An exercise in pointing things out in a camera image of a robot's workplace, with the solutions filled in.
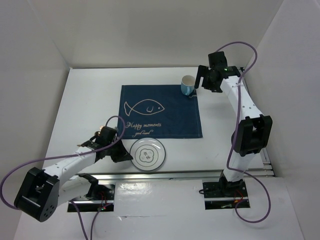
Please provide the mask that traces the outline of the white and blue mug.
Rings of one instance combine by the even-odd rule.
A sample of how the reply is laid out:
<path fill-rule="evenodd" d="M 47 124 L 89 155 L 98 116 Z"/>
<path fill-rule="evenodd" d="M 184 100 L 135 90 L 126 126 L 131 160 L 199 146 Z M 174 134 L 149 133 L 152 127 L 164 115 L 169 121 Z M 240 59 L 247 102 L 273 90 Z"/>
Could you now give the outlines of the white and blue mug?
<path fill-rule="evenodd" d="M 181 79 L 180 90 L 185 96 L 189 96 L 195 87 L 195 78 L 191 75 L 185 75 Z"/>

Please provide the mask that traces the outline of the white plate green rim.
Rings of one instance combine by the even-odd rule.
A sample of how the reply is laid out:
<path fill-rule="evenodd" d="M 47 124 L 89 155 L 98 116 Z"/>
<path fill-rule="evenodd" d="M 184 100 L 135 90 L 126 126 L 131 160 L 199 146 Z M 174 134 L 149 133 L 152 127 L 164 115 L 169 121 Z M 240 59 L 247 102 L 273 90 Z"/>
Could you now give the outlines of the white plate green rim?
<path fill-rule="evenodd" d="M 159 169 L 166 160 L 164 145 L 155 138 L 141 138 L 136 140 L 129 151 L 133 157 L 132 164 L 140 171 L 151 172 Z"/>

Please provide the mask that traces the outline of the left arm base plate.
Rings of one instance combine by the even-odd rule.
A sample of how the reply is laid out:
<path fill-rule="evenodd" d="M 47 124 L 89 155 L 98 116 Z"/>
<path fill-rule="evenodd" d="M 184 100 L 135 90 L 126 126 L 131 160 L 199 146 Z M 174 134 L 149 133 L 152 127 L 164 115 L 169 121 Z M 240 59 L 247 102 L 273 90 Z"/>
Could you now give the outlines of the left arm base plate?
<path fill-rule="evenodd" d="M 71 200 L 78 207 L 78 210 L 81 213 L 96 213 L 103 207 L 103 212 L 113 212 L 116 184 L 101 181 L 94 188 L 91 185 L 90 183 L 89 189 L 85 193 Z"/>

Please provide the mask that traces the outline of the dark blue fish placemat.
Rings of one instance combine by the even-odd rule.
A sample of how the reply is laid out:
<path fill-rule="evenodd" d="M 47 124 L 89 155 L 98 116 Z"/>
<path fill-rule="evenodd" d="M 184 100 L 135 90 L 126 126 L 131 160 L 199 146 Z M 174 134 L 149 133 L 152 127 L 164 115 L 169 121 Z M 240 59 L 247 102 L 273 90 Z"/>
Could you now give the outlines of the dark blue fish placemat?
<path fill-rule="evenodd" d="M 117 128 L 123 139 L 199 139 L 202 125 L 193 90 L 184 95 L 179 84 L 122 85 Z"/>

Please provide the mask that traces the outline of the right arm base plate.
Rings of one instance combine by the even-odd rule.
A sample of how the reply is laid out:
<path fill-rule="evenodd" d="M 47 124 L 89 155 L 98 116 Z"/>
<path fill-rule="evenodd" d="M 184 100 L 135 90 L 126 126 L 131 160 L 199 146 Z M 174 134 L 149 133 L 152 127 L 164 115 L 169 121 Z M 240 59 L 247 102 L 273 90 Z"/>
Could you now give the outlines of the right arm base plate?
<path fill-rule="evenodd" d="M 225 210 L 250 208 L 250 201 L 246 183 L 243 180 L 231 184 L 223 179 L 218 182 L 203 182 L 202 189 L 198 191 L 204 197 L 206 210 Z"/>

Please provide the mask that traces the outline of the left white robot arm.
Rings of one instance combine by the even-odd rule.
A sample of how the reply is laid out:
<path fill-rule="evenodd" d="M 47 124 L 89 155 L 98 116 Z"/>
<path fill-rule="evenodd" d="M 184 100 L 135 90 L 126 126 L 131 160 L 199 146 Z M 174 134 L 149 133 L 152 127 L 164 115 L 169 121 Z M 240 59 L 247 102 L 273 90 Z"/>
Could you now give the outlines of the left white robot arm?
<path fill-rule="evenodd" d="M 14 206 L 39 222 L 44 222 L 59 205 L 79 196 L 105 203 L 111 190 L 82 170 L 106 156 L 115 163 L 133 159 L 118 136 L 118 131 L 104 126 L 82 143 L 72 157 L 66 157 L 44 169 L 30 169 L 15 197 Z"/>

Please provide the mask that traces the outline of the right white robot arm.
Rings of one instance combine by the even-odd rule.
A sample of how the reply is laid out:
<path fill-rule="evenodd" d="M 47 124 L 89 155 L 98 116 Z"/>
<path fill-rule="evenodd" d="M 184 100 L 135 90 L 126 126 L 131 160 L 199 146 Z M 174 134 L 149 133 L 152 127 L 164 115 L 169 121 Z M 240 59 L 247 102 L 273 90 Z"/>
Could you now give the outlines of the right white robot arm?
<path fill-rule="evenodd" d="M 208 64 L 198 66 L 194 87 L 224 93 L 236 113 L 231 155 L 218 184 L 220 194 L 230 196 L 242 188 L 251 161 L 267 146 L 273 121 L 257 108 L 240 79 L 241 73 L 228 65 L 223 51 L 209 54 Z"/>

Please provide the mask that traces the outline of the gold spoon green handle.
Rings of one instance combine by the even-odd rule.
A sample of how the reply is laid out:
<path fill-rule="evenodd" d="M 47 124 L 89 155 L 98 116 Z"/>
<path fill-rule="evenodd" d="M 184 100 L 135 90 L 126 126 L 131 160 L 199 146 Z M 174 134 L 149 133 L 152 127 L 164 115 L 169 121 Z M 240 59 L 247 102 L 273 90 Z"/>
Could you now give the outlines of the gold spoon green handle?
<path fill-rule="evenodd" d="M 91 142 L 97 143 L 98 139 L 100 138 L 100 131 L 96 131 L 94 135 L 89 139 Z"/>

